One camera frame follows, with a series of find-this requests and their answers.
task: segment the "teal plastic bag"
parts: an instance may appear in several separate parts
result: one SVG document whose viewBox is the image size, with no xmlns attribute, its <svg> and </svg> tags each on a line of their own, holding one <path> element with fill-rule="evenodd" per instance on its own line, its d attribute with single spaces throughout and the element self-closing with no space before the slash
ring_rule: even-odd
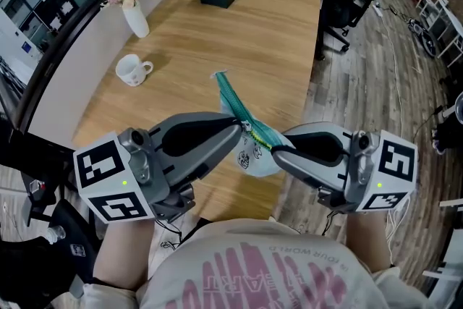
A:
<svg viewBox="0 0 463 309">
<path fill-rule="evenodd" d="M 246 174 L 254 177 L 265 177 L 280 171 L 270 150 L 275 145 L 289 145 L 291 142 L 282 134 L 256 119 L 238 98 L 225 72 L 216 72 L 220 89 L 221 111 L 235 116 L 242 124 L 244 131 L 234 149 L 235 160 Z"/>
</svg>

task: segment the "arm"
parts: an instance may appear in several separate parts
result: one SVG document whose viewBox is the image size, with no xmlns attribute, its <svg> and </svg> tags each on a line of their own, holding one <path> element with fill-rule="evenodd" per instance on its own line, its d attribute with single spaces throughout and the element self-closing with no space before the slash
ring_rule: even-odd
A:
<svg viewBox="0 0 463 309">
<path fill-rule="evenodd" d="M 347 216 L 346 245 L 372 273 L 391 266 L 384 219 L 385 215 L 381 212 L 351 213 Z"/>
<path fill-rule="evenodd" d="M 109 224 L 93 276 L 111 286 L 135 291 L 148 279 L 152 220 Z"/>
</svg>

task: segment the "white t-shirt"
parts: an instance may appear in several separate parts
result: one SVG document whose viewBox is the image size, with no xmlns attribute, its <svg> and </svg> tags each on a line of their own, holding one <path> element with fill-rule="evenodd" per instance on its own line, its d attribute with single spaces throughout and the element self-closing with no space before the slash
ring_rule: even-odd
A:
<svg viewBox="0 0 463 309">
<path fill-rule="evenodd" d="M 421 292 L 399 279 L 398 268 L 372 275 L 336 241 L 250 219 L 199 229 L 136 293 L 86 286 L 85 307 L 433 308 Z"/>
</svg>

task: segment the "wire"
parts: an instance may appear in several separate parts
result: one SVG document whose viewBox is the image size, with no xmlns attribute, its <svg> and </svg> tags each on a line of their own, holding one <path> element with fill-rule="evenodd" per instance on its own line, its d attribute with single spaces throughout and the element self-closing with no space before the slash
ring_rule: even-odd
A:
<svg viewBox="0 0 463 309">
<path fill-rule="evenodd" d="M 418 132 L 420 131 L 420 129 L 423 127 L 424 124 L 426 124 L 431 117 L 437 115 L 437 114 L 440 114 L 441 112 L 443 111 L 443 107 L 442 106 L 439 106 L 437 109 L 434 110 L 434 112 L 418 127 L 417 131 L 415 132 L 415 135 L 413 135 L 413 143 L 415 143 L 415 139 L 417 137 L 417 134 Z"/>
<path fill-rule="evenodd" d="M 392 48 L 392 55 L 394 56 L 394 74 L 396 75 L 396 89 L 397 89 L 397 96 L 399 97 L 399 107 L 400 107 L 400 137 L 402 137 L 402 99 L 400 97 L 400 92 L 399 92 L 399 76 L 397 74 L 397 58 L 396 58 L 396 51 L 394 49 L 394 43 L 392 43 L 391 36 L 389 35 L 389 29 L 386 27 L 386 24 L 384 23 L 384 20 L 382 17 L 381 22 L 383 23 L 384 28 L 386 29 L 386 32 L 388 33 L 388 39 L 389 43 L 391 44 Z"/>
<path fill-rule="evenodd" d="M 401 17 L 402 21 L 404 21 L 404 22 L 408 22 L 410 19 L 413 18 L 413 17 L 410 17 L 409 15 L 407 15 L 407 14 L 405 14 L 403 12 L 400 12 L 400 14 L 399 14 L 399 11 L 393 5 L 390 5 L 390 4 L 389 4 L 389 8 L 382 8 L 381 5 L 379 4 L 379 2 L 376 3 L 376 6 L 379 9 L 382 9 L 383 11 L 391 11 L 394 16 Z"/>
<path fill-rule="evenodd" d="M 421 125 L 418 127 L 417 131 L 415 132 L 415 135 L 413 135 L 413 143 L 415 143 L 415 139 L 417 138 L 417 135 L 418 135 L 418 132 L 420 131 L 420 129 L 428 123 L 428 121 L 430 120 L 431 117 L 434 116 L 434 113 L 432 113 L 424 122 L 421 123 Z"/>
<path fill-rule="evenodd" d="M 333 217 L 337 215 L 338 213 L 339 213 L 338 211 L 332 211 L 327 215 L 325 229 L 323 230 L 323 233 L 321 234 L 322 236 L 324 236 L 325 233 L 328 231 L 328 229 L 331 228 L 331 225 L 333 223 Z"/>
<path fill-rule="evenodd" d="M 11 215 L 9 215 L 9 212 L 8 212 L 8 211 L 6 211 L 5 214 L 6 214 L 6 215 L 9 217 L 9 219 L 12 221 L 13 226 L 14 226 L 14 228 L 16 229 L 17 235 L 18 235 L 18 237 L 20 238 L 20 240 L 24 242 L 24 240 L 23 240 L 22 237 L 21 237 L 20 230 L 17 228 L 16 218 L 15 218 L 14 216 L 12 217 Z"/>
<path fill-rule="evenodd" d="M 173 242 L 170 242 L 170 241 L 161 242 L 161 247 L 162 248 L 171 248 L 172 250 L 175 251 L 180 246 L 180 244 L 182 244 L 182 242 L 183 242 L 182 231 L 177 226 L 175 226 L 173 224 L 170 224 L 169 226 L 174 227 L 176 229 L 176 231 L 166 227 L 159 220 L 155 220 L 154 222 L 157 225 L 159 225 L 160 227 L 164 228 L 165 230 L 167 230 L 167 231 L 169 231 L 171 233 L 177 234 L 179 236 L 179 242 L 178 243 L 173 243 Z"/>
<path fill-rule="evenodd" d="M 405 216 L 407 215 L 408 208 L 410 206 L 410 196 L 406 198 L 404 203 L 407 203 L 407 208 L 405 208 L 405 212 L 402 214 L 402 217 L 400 218 L 397 224 L 396 224 L 396 217 L 400 214 L 403 208 L 401 208 L 400 210 L 396 208 L 392 212 L 388 211 L 388 217 L 387 217 L 387 222 L 386 222 L 386 241 L 388 243 L 389 259 L 391 260 L 391 264 L 394 264 L 392 262 L 392 249 L 391 249 L 392 237 L 395 235 L 396 230 L 400 227 L 400 224 L 402 223 L 402 221 L 405 219 Z M 387 231 L 389 228 L 389 219 L 391 220 L 392 230 L 388 233 Z"/>
</svg>

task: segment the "wooden floor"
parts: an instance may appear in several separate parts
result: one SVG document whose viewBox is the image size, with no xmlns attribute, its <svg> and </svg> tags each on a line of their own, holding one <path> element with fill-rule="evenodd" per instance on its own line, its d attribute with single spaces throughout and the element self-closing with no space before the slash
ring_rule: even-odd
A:
<svg viewBox="0 0 463 309">
<path fill-rule="evenodd" d="M 392 4 L 400 12 L 417 18 L 413 0 L 379 0 L 383 8 Z M 341 43 L 326 36 L 326 60 L 314 61 L 304 122 L 330 121 L 348 130 L 388 130 L 412 140 L 416 129 L 446 103 L 439 79 L 447 75 L 442 61 L 431 59 L 401 17 L 383 11 L 384 24 L 372 8 L 367 10 L 347 39 L 349 51 L 340 54 Z M 392 39 L 397 61 L 400 103 L 394 74 Z M 462 183 L 462 156 L 447 151 L 438 156 L 432 149 L 431 119 L 417 136 L 419 178 L 407 216 L 392 242 L 393 262 L 402 269 L 402 278 L 425 292 L 432 279 L 424 279 L 424 269 L 436 268 L 449 231 L 452 211 L 440 209 L 438 202 L 459 198 Z M 303 233 L 321 234 L 329 210 L 316 203 L 309 187 L 290 177 L 274 214 L 283 224 Z M 345 238 L 345 216 L 335 216 L 327 235 L 340 242 Z"/>
</svg>

